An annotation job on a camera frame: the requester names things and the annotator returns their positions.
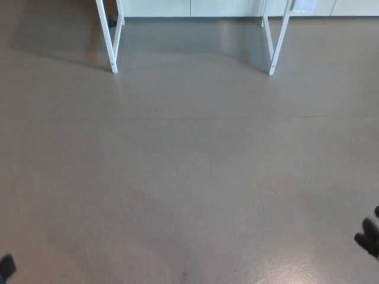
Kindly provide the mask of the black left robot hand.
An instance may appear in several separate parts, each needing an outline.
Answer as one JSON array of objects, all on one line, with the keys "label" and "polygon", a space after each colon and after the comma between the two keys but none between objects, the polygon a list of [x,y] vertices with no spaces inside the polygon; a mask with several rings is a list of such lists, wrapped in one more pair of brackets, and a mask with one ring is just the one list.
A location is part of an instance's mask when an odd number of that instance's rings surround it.
[{"label": "black left robot hand", "polygon": [[0,262],[1,283],[6,283],[16,270],[17,268],[13,256],[11,254],[6,254]]}]

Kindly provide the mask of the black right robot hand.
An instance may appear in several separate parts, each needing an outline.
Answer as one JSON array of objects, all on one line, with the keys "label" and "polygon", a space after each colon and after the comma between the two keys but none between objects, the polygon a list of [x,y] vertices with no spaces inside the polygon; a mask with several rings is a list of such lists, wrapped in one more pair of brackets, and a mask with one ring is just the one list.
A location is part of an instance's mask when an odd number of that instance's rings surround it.
[{"label": "black right robot hand", "polygon": [[366,217],[362,221],[362,232],[356,233],[354,240],[360,248],[378,260],[378,225],[371,218]]}]

